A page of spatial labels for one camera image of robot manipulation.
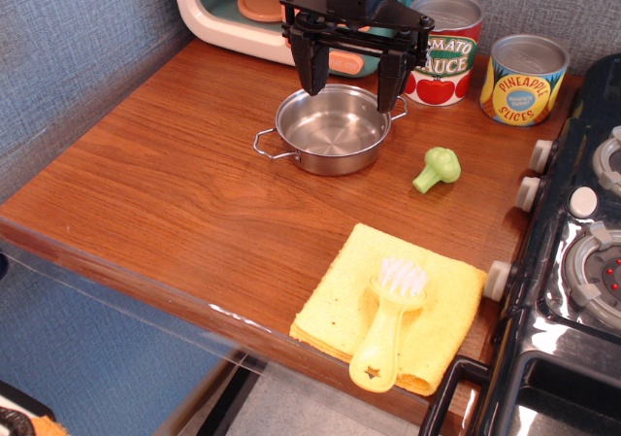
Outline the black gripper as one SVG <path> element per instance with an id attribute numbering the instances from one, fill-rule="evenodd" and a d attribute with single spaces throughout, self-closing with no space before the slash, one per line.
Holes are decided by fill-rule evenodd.
<path id="1" fill-rule="evenodd" d="M 425 63 L 434 20 L 411 0 L 279 0 L 283 37 L 291 45 L 300 84 L 310 96 L 327 83 L 329 52 L 344 50 L 380 58 L 377 110 L 394 108 L 413 68 Z"/>

